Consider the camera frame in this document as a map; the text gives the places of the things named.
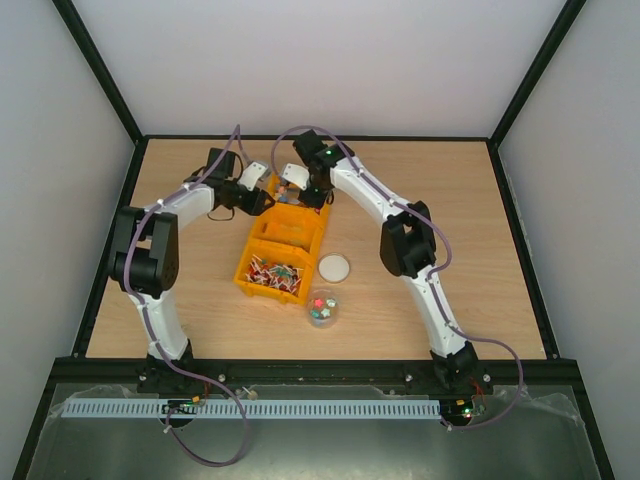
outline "round transparent container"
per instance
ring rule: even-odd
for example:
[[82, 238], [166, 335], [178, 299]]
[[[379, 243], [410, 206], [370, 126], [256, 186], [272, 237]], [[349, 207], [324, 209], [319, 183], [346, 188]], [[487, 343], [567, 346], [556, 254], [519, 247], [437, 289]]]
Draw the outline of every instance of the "round transparent container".
[[314, 290], [309, 294], [307, 314], [316, 328], [329, 328], [338, 320], [339, 302], [331, 290]]

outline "robotic arm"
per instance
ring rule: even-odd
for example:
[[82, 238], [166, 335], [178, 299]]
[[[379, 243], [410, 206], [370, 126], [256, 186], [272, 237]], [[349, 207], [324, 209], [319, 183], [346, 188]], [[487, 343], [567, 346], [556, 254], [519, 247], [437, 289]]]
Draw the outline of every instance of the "robotic arm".
[[430, 220], [429, 209], [423, 202], [411, 204], [389, 190], [349, 147], [344, 147], [351, 158], [337, 145], [325, 145], [309, 130], [294, 141], [294, 148], [307, 168], [288, 164], [282, 177], [301, 189], [301, 202], [315, 208], [324, 204], [333, 188], [342, 190], [380, 225], [382, 263], [409, 288], [429, 333], [436, 374], [443, 384], [451, 384], [472, 371], [478, 358], [473, 345], [450, 328], [461, 330], [438, 274], [432, 272], [436, 261], [433, 230], [402, 207]]
[[[206, 171], [219, 154], [219, 149], [212, 148], [207, 165], [200, 170]], [[199, 170], [187, 178], [183, 184], [186, 192], [175, 200], [163, 202], [145, 226], [140, 240], [150, 238], [151, 245], [148, 248], [137, 246], [133, 255], [129, 281], [144, 299], [144, 304], [133, 295], [129, 295], [129, 298], [136, 305], [141, 318], [143, 305], [146, 305], [153, 331], [163, 350], [173, 360], [181, 359], [189, 348], [189, 340], [178, 320], [173, 292], [179, 269], [179, 231], [220, 205], [228, 209], [238, 207], [249, 215], [257, 216], [275, 203], [267, 192], [256, 188], [256, 184], [269, 175], [267, 166], [253, 162], [238, 179], [231, 179], [235, 159], [236, 154], [228, 152], [218, 167], [193, 188], [191, 185], [199, 178]], [[126, 291], [124, 264], [133, 233], [152, 206], [123, 207], [116, 217], [108, 270], [122, 291]], [[148, 354], [162, 359], [155, 343], [149, 337], [148, 340]]]

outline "orange toolbox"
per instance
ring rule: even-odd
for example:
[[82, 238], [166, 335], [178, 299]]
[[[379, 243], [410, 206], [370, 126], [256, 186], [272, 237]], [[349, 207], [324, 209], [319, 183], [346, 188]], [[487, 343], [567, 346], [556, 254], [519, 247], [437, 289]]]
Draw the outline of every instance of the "orange toolbox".
[[[274, 198], [278, 186], [278, 177], [272, 175], [267, 191]], [[330, 209], [328, 204], [315, 210], [302, 205], [276, 202], [253, 224], [233, 282], [249, 296], [261, 295], [281, 303], [304, 305], [311, 288]], [[255, 259], [254, 255], [269, 265], [286, 265], [293, 270], [299, 269], [297, 272], [300, 282], [294, 292], [249, 281], [248, 272], [252, 259]]]

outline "white ruler strip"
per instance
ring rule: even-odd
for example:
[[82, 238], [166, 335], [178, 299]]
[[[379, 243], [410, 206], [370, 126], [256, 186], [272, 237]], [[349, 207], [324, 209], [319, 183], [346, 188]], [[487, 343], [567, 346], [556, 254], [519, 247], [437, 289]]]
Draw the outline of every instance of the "white ruler strip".
[[[437, 400], [241, 400], [250, 419], [411, 419], [438, 420]], [[64, 418], [159, 418], [168, 400], [142, 398], [74, 398]], [[175, 418], [239, 418], [228, 399], [209, 399], [201, 407], [184, 407]]]

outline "wooden table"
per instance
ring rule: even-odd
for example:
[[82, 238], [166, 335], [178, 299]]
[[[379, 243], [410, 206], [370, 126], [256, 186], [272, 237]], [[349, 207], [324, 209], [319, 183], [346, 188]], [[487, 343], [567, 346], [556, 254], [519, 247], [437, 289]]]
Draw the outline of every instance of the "wooden table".
[[[216, 140], [151, 140], [133, 196], [142, 206], [173, 192], [204, 165]], [[271, 141], [246, 141], [268, 160]], [[447, 298], [469, 334], [500, 339], [522, 358], [545, 358], [487, 148], [482, 142], [349, 142], [370, 171], [399, 195], [423, 200], [453, 247], [442, 272]], [[278, 164], [299, 163], [291, 142]], [[215, 217], [228, 211], [216, 210]], [[180, 234], [177, 308], [194, 356], [217, 359], [428, 359], [429, 341], [404, 283], [380, 262], [380, 231], [356, 203], [336, 192], [321, 255], [339, 252], [351, 263], [345, 282], [331, 286], [341, 300], [338, 322], [309, 325], [305, 310], [261, 297], [232, 283], [254, 219], [200, 218]], [[440, 262], [446, 254], [441, 244]], [[315, 274], [313, 287], [327, 284]], [[507, 359], [500, 347], [476, 344], [482, 359]], [[109, 281], [87, 352], [93, 358], [144, 357], [147, 342], [137, 312]]]

